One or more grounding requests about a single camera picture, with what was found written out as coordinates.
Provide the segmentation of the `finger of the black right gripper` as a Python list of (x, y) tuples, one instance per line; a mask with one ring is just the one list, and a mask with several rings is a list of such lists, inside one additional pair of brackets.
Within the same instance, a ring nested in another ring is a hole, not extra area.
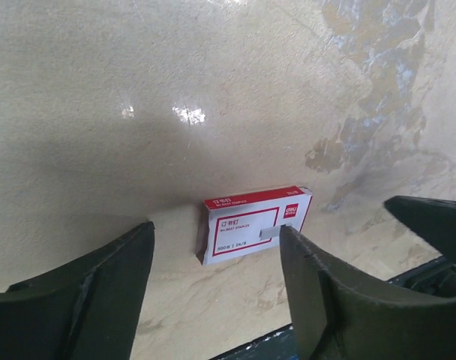
[(385, 209), (399, 222), (456, 264), (456, 201), (393, 196)]

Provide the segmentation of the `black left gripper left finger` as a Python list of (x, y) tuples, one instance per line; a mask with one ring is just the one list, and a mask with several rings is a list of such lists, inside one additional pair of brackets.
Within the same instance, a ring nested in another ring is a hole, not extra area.
[(155, 249), (141, 223), (0, 293), (0, 359), (129, 359)]

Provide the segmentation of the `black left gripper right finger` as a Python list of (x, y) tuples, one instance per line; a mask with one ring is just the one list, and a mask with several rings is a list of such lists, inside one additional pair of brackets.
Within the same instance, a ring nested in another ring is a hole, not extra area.
[(380, 280), (290, 226), (280, 258), (300, 359), (456, 359), (456, 296)]

